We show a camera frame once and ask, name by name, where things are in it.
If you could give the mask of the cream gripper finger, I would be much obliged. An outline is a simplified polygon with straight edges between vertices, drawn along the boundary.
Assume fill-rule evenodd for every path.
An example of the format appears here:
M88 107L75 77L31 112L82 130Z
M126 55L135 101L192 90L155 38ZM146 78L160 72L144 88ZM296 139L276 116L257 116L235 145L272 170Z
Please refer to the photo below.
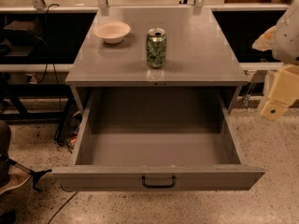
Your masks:
M299 66L288 64L279 68L260 116L267 120L281 118L293 103L299 99Z
M277 27L272 26L260 35L252 44L252 48L258 51L267 51L274 48L274 34Z

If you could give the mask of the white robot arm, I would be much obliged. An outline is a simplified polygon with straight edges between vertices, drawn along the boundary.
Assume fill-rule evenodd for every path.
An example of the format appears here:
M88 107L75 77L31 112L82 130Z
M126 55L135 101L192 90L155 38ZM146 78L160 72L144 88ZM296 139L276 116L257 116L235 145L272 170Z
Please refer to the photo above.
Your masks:
M271 50L283 65L274 74L260 117L277 120L299 99L299 0L292 2L277 24L254 41L259 51Z

